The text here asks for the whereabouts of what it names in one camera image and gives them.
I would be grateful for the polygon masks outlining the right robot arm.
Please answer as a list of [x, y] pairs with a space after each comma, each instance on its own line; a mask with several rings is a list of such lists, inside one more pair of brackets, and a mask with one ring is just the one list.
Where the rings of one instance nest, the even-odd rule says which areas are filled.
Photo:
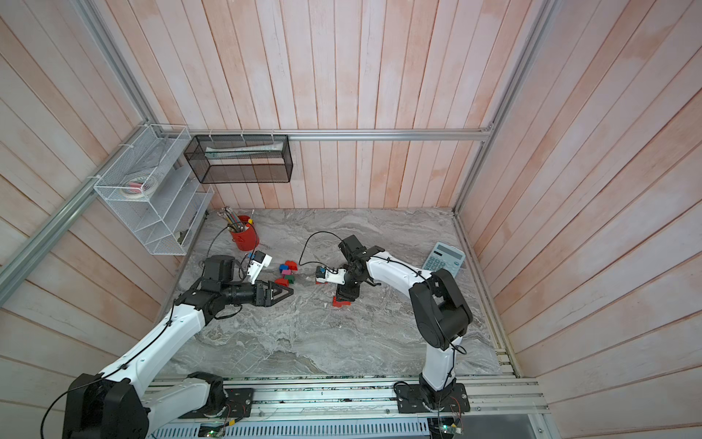
[[387, 285], [411, 301], [415, 323], [427, 344], [419, 384], [413, 391], [427, 407], [437, 409], [457, 386], [455, 366], [473, 313], [453, 275], [431, 272], [393, 257], [383, 248], [367, 248], [351, 235], [338, 245], [346, 263], [338, 269], [318, 269], [316, 281], [336, 285], [333, 302], [349, 305], [360, 296], [361, 285]]

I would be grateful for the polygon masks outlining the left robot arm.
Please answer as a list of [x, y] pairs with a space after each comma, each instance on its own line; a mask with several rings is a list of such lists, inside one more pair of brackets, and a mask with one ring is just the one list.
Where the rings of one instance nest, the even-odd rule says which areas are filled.
[[95, 375], [82, 374], [66, 392], [65, 438], [146, 438], [184, 415], [230, 415], [233, 400], [224, 380], [193, 372], [176, 386], [146, 395], [146, 390], [190, 338], [213, 320], [224, 320], [228, 305], [272, 307], [293, 295], [292, 288], [258, 275], [271, 262], [256, 252], [242, 281], [234, 278], [234, 259], [216, 255], [204, 261], [201, 276], [173, 303], [166, 317], [121, 358]]

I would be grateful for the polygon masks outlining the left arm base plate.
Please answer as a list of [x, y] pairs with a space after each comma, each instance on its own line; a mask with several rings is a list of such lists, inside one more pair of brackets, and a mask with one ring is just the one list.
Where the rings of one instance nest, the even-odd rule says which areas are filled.
[[210, 393], [207, 407], [204, 409], [206, 417], [225, 417], [241, 420], [250, 416], [252, 410], [254, 389], [235, 388], [217, 389]]

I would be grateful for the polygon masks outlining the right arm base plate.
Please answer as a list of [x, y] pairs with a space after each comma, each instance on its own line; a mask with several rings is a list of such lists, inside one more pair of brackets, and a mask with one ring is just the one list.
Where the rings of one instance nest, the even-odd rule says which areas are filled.
[[469, 413], [471, 407], [464, 384], [451, 382], [447, 388], [435, 391], [424, 383], [395, 382], [392, 386], [400, 413]]

